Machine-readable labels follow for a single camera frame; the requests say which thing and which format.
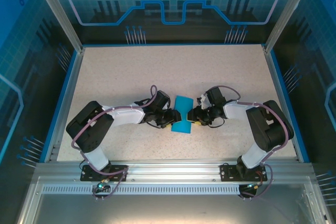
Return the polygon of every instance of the blue cloth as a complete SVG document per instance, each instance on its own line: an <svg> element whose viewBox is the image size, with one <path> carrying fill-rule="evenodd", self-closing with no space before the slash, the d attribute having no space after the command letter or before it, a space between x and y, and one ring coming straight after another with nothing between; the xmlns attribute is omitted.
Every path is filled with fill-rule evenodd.
<svg viewBox="0 0 336 224"><path fill-rule="evenodd" d="M191 133L191 122L187 121L187 113L193 108L194 100L188 97L177 96L175 100L175 109L180 112L182 121L174 123L172 131Z"/></svg>

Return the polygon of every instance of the robotic arm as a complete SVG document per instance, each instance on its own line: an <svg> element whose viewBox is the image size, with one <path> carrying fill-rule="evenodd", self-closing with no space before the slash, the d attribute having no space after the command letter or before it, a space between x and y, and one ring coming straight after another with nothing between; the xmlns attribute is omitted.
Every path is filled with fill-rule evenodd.
<svg viewBox="0 0 336 224"><path fill-rule="evenodd" d="M187 119L193 123L213 127L212 123L216 118L222 118L223 124L226 119L249 122L255 143L237 160L236 169L242 180L254 174L255 167L285 144L286 133L283 125L287 130L287 140L294 137L291 125L275 101L267 101L264 104L243 103L238 100L226 101L219 86L206 91L197 98L197 101L199 106L190 110L187 115ZM270 113L271 111L280 118L282 124L273 113Z"/></svg>
<svg viewBox="0 0 336 224"><path fill-rule="evenodd" d="M66 131L74 139L89 121L103 111L109 111L97 118L76 139L88 162L98 171L109 172L109 160L100 146L110 127L122 124L141 124L154 121L157 128L165 128L169 124L181 121L177 110L170 109L170 97L163 91L156 93L155 99L150 98L134 102L128 106L109 107L101 106L96 101L89 102L67 125Z"/></svg>

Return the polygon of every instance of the cable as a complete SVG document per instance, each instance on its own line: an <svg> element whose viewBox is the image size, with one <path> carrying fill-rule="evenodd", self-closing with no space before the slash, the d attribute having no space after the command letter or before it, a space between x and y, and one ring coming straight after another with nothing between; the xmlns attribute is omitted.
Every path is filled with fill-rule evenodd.
<svg viewBox="0 0 336 224"><path fill-rule="evenodd" d="M259 198L261 195L264 195L264 194L269 190L269 188L270 188L271 185L272 185L272 182L273 182L273 169L272 169L272 167L271 167L270 165L268 165L268 164L264 164L264 166L267 166L267 167L270 169L271 178L270 178L269 184L267 185L267 187L265 188L265 190L262 191L260 194L258 194L258 195L256 195L256 196L254 196L254 195L251 194L253 198Z"/></svg>
<svg viewBox="0 0 336 224"><path fill-rule="evenodd" d="M83 159L83 161L79 163L79 169L80 169L80 170L83 169L83 167L80 167L80 165L81 165L82 163L84 163L84 162L85 162L85 159Z"/></svg>
<svg viewBox="0 0 336 224"><path fill-rule="evenodd" d="M126 169L123 169L123 170L120 170L118 172L114 172L114 173L104 173L104 172L101 172L100 170L97 170L90 162L89 160L85 157L84 153L80 150L80 148L76 147L75 146L75 142L77 141L77 139L83 134L83 132L93 123L95 122L98 118L100 118L101 116L103 116L104 114L107 114L111 111L114 111L114 110L119 110L119 109L141 109L141 108L144 108L148 105L150 105L154 99L156 98L156 95L158 94L157 91L157 86L155 85L152 85L151 86L151 94L152 94L152 98L151 100L149 100L149 102L147 102L146 104L144 105L141 105L141 106L118 106L118 107L115 107L115 108L110 108L108 110L105 110L105 111L102 111L100 112L98 115L96 115L94 118L92 118L79 132L78 134L73 138L72 142L71 142L71 147L76 149L76 150L79 150L80 151L80 154L82 155L82 157L86 160L86 162L88 162L88 164L90 165L90 167L96 172L96 173L99 173L101 175L116 175L116 174L119 174L119 173L123 173L123 172L127 172L128 171L128 168Z"/></svg>
<svg viewBox="0 0 336 224"><path fill-rule="evenodd" d="M150 125L150 126L152 126L152 127L154 127L154 128L157 128L157 129L162 129L161 127L158 127L158 126L156 126L156 125L154 125L154 124L151 124L151 123L149 123L149 122L146 122L146 124L148 124L148 125Z"/></svg>
<svg viewBox="0 0 336 224"><path fill-rule="evenodd" d="M234 91L237 95L238 95L238 98L235 100L235 101L239 101L241 99L241 96L239 94L239 92L237 90L235 90L234 88L231 88L229 86L225 86L225 85L217 85L217 86L213 86L212 88L210 89L214 89L214 88L226 88L226 89L230 89L232 91Z"/></svg>
<svg viewBox="0 0 336 224"><path fill-rule="evenodd" d="M271 108L261 104L261 103L257 103L257 102L237 102L237 104L241 104L241 105L251 105L251 106L260 106L264 109L266 109L267 111L269 111L280 123L280 125L283 128L283 131L285 132L285 141L282 145L280 145L279 147L276 147L274 149L272 149L262 160L261 160L261 164L263 164L274 152L284 148L289 140L289 134L288 134L288 130L284 124L284 122L281 120L281 118L277 115L277 113L275 113Z"/></svg>
<svg viewBox="0 0 336 224"><path fill-rule="evenodd" d="M127 172L124 172L124 174L121 176L120 180L118 181L117 185L115 186L115 188L106 196L102 196L102 199L107 199L109 197L111 197L115 192L116 190L118 189L120 183L122 182L122 180L125 178ZM96 191L97 191L97 187L92 191L92 196L98 198L97 194L96 194Z"/></svg>
<svg viewBox="0 0 336 224"><path fill-rule="evenodd" d="M219 128L221 127L223 124L225 123L225 120L223 119L223 123L221 125L217 125L217 126L210 126L210 124L208 124L208 126L212 129L215 129L215 128Z"/></svg>

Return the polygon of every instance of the work surface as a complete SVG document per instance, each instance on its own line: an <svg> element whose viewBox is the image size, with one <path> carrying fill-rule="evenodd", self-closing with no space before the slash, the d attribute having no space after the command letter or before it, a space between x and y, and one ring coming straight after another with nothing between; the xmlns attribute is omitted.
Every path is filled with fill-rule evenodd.
<svg viewBox="0 0 336 224"><path fill-rule="evenodd" d="M157 85L172 99L194 99L215 85L227 85L241 101L278 102L261 45L145 46L86 48L67 124L90 101L101 105L128 105L151 97ZM235 99L222 89L227 100ZM102 148L110 160L230 158L245 153L254 139L247 122L226 120L217 129L192 125L191 134L129 124L110 129ZM63 135L58 161L82 160ZM291 141L273 155L295 157Z"/></svg>

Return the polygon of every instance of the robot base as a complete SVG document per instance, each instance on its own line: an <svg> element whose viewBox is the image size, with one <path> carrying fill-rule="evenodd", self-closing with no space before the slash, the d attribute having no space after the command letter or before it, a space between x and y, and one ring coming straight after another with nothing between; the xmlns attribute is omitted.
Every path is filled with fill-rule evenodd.
<svg viewBox="0 0 336 224"><path fill-rule="evenodd" d="M244 179L241 178L236 165L224 163L219 166L219 172L221 174L222 182L259 182L260 176L257 172L261 172L263 174L263 181L267 181L266 169L261 166L249 169Z"/></svg>
<svg viewBox="0 0 336 224"><path fill-rule="evenodd" d="M103 172L105 173L114 173L119 170L126 169L128 166L127 165L110 165L108 169L104 169ZM80 175L80 181L94 181L94 182L99 182L102 181L103 179L109 178L110 182L118 182L122 176L122 173L113 175L112 177L106 176L106 175L101 175L99 173L96 173L89 165L84 165L82 168L82 172ZM122 179L122 181L126 181L127 175Z"/></svg>

